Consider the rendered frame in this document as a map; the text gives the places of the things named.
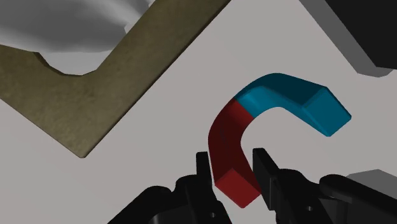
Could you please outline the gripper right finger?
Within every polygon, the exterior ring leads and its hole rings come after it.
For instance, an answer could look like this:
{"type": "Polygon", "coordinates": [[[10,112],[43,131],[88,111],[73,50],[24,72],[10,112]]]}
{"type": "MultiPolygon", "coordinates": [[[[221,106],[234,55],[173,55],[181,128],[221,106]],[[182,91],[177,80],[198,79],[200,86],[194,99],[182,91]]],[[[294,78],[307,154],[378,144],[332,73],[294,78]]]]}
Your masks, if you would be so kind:
{"type": "Polygon", "coordinates": [[[397,224],[397,199],[338,174],[309,181],[253,149],[253,172],[277,224],[397,224]]]}

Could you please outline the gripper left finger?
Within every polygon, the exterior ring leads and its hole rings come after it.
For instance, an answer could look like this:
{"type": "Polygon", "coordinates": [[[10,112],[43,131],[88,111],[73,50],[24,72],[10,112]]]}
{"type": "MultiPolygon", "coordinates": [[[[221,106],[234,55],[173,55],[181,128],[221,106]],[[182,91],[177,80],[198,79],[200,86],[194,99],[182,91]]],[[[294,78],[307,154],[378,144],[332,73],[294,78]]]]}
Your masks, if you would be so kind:
{"type": "Polygon", "coordinates": [[[175,189],[143,190],[108,224],[232,224],[212,189],[208,153],[196,153],[195,174],[180,177],[175,189]]]}

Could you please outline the red and blue horseshoe magnet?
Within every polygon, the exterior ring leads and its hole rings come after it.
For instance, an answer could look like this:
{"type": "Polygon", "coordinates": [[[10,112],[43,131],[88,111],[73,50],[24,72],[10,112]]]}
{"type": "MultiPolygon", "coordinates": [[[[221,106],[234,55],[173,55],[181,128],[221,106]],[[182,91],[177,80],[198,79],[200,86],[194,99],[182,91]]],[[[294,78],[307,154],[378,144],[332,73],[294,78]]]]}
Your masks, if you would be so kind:
{"type": "Polygon", "coordinates": [[[242,135],[272,108],[289,111],[326,137],[351,120],[329,88],[287,74],[266,74],[240,90],[213,121],[208,148],[215,186],[241,208],[261,194],[241,147],[242,135]]]}

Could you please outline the grey block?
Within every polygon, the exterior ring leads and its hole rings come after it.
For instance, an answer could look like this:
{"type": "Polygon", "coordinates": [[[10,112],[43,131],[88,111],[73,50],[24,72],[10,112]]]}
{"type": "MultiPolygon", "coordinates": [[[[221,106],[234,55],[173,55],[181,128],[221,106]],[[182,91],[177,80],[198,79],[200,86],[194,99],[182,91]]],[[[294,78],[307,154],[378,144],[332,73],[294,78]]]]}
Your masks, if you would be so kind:
{"type": "Polygon", "coordinates": [[[397,177],[380,169],[356,172],[347,177],[386,195],[397,196],[397,177]]]}

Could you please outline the olive brown flat board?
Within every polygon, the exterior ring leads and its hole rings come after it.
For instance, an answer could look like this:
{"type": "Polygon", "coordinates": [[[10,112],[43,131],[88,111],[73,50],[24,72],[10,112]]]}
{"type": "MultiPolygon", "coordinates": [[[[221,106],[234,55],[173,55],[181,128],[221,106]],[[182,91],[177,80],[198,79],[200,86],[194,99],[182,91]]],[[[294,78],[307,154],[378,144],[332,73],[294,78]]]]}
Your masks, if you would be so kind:
{"type": "Polygon", "coordinates": [[[229,2],[155,0],[102,64],[82,76],[0,45],[0,100],[84,158],[229,2]]]}

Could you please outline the white rounded object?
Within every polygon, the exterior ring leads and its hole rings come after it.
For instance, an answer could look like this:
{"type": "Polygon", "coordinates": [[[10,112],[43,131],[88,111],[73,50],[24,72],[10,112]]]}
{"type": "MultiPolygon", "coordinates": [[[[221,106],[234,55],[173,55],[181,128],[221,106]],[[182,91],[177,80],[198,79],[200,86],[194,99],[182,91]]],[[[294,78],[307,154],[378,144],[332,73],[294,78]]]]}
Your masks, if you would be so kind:
{"type": "Polygon", "coordinates": [[[38,52],[54,69],[96,70],[155,0],[0,0],[0,45],[38,52]]]}

